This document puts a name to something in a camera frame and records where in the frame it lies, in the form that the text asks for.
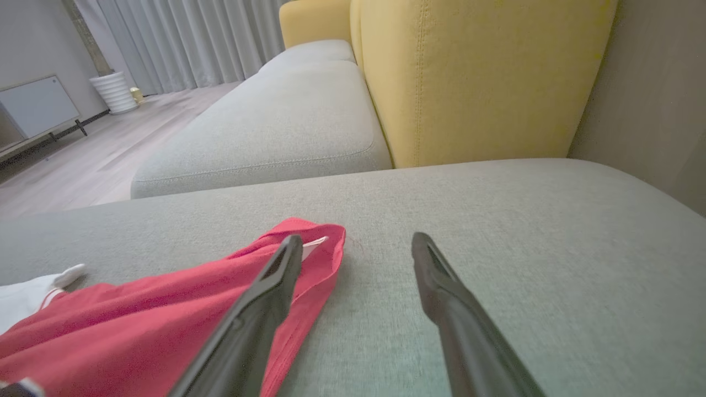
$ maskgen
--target sofa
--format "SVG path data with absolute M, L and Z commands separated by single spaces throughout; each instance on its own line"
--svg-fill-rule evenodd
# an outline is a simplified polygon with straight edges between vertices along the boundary
M 140 199 L 0 222 L 0 284 L 77 263 L 73 288 L 125 283 L 337 223 L 337 285 L 279 396 L 449 396 L 420 231 L 546 395 L 706 395 L 706 219 L 561 158 L 614 5 L 287 3 L 288 50 L 145 163 Z
M 141 166 L 133 198 L 563 158 L 616 0 L 297 0 L 287 49 Z
M 86 263 L 75 288 L 125 283 L 222 258 L 291 216 L 340 224 L 347 237 L 279 396 L 450 395 L 414 277 L 416 231 L 546 395 L 706 394 L 706 219 L 581 160 L 360 172 L 4 221 L 0 280 Z

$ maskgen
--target wall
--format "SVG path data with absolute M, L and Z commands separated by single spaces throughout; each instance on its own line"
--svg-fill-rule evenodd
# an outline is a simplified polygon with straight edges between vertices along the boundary
M 0 106 L 0 152 L 23 139 L 24 137 L 17 131 L 4 107 Z
M 88 79 L 97 76 L 61 0 L 2 0 L 0 88 L 56 74 L 87 119 L 107 109 Z
M 706 1 L 622 0 L 569 157 L 706 215 Z

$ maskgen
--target red cloth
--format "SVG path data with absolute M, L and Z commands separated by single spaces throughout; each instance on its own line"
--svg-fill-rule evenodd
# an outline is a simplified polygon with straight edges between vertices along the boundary
M 220 260 L 123 285 L 63 293 L 0 336 L 0 380 L 31 378 L 48 396 L 164 396 L 282 240 L 328 239 L 303 262 L 275 334 L 261 396 L 274 396 L 333 291 L 339 225 L 290 218 Z

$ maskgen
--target small gold object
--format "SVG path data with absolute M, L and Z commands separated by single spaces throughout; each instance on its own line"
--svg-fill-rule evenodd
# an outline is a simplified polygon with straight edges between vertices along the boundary
M 145 102 L 145 97 L 142 96 L 142 91 L 140 90 L 140 88 L 137 88 L 137 87 L 130 88 L 130 94 L 132 94 L 135 102 L 137 102 L 137 103 Z

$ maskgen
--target stitching seam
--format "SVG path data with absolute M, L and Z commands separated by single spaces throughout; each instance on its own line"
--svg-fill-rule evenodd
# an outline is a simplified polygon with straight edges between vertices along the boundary
M 419 166 L 419 147 L 421 146 L 421 94 L 424 91 L 424 24 L 429 14 L 429 0 L 421 5 L 419 16 L 419 30 L 417 31 L 417 92 L 414 100 L 417 102 L 415 109 L 414 126 L 414 166 Z
M 204 172 L 194 172 L 193 174 L 186 174 L 186 175 L 180 175 L 178 177 L 171 177 L 171 178 L 155 178 L 155 179 L 143 179 L 143 180 L 138 180 L 136 179 L 134 182 L 138 184 L 165 184 L 171 181 L 176 181 L 176 180 L 182 180 L 182 179 L 189 179 L 189 178 L 201 178 L 201 177 L 209 177 L 215 174 L 234 174 L 238 172 L 244 172 L 248 170 L 266 170 L 268 168 L 277 168 L 277 167 L 286 167 L 290 165 L 306 165 L 306 164 L 315 164 L 317 162 L 331 162 L 335 160 L 339 160 L 342 158 L 352 158 L 352 157 L 368 157 L 372 163 L 373 166 L 377 169 L 377 161 L 371 157 L 368 153 L 368 149 L 370 149 L 375 140 L 373 139 L 373 142 L 371 142 L 370 146 L 368 146 L 367 149 L 361 150 L 356 153 L 352 153 L 351 155 L 346 155 L 342 157 L 334 157 L 334 158 L 320 158 L 320 159 L 312 159 L 312 160 L 294 160 L 291 162 L 280 162 L 280 163 L 269 163 L 269 164 L 264 164 L 264 165 L 254 165 L 250 167 L 241 167 L 241 168 L 230 168 L 230 169 L 222 169 L 222 170 L 215 170 L 215 171 L 204 171 Z

